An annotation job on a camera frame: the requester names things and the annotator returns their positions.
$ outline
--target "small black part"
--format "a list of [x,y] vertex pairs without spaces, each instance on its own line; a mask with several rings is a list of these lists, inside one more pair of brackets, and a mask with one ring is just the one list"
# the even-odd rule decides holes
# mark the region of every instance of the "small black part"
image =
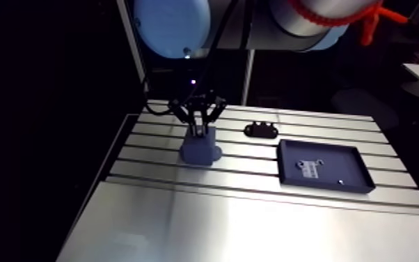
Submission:
[[254,121],[251,125],[247,125],[244,128],[244,134],[247,137],[258,137],[275,139],[278,136],[278,129],[271,123],[267,125],[266,122],[261,122],[259,125]]

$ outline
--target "wire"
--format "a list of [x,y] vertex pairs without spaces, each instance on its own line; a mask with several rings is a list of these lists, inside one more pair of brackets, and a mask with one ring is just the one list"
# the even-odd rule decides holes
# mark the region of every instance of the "wire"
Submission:
[[[209,52],[207,55],[207,60],[205,63],[205,67],[203,68],[203,71],[201,72],[200,77],[198,78],[195,87],[191,90],[190,94],[187,96],[187,98],[185,98],[183,101],[179,102],[177,104],[178,107],[181,107],[183,104],[185,104],[196,92],[196,90],[198,89],[198,87],[201,85],[201,83],[203,82],[209,68],[210,65],[212,63],[212,60],[214,58],[214,53],[218,47],[219,41],[221,39],[221,36],[223,35],[224,29],[226,28],[226,24],[229,21],[230,15],[232,14],[233,10],[235,9],[235,6],[237,5],[237,2],[239,2],[239,0],[231,0],[231,2],[229,3],[229,6],[226,8],[226,11],[224,11],[224,15],[223,18],[221,19],[221,23],[219,24],[218,30],[216,31],[216,34],[214,35],[214,39],[213,39],[213,43],[211,44],[211,47],[209,48]],[[141,82],[141,88],[144,90],[145,84],[149,85],[149,76],[147,73],[145,73],[145,77],[143,78],[143,81]],[[145,107],[148,110],[148,112],[150,112],[151,114],[154,114],[155,116],[164,116],[167,115],[169,113],[172,112],[172,109],[167,109],[165,111],[155,111],[153,110],[150,105],[148,104],[148,94],[147,91],[145,91]]]

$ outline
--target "aluminum table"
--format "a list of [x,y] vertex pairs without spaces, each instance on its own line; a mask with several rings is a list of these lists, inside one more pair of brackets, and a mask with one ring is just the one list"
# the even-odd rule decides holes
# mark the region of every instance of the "aluminum table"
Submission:
[[[246,137],[252,121],[280,135]],[[419,189],[372,118],[228,106],[214,125],[223,157],[192,167],[186,126],[143,111],[58,261],[419,261]],[[356,146],[377,188],[280,185],[279,139]]]

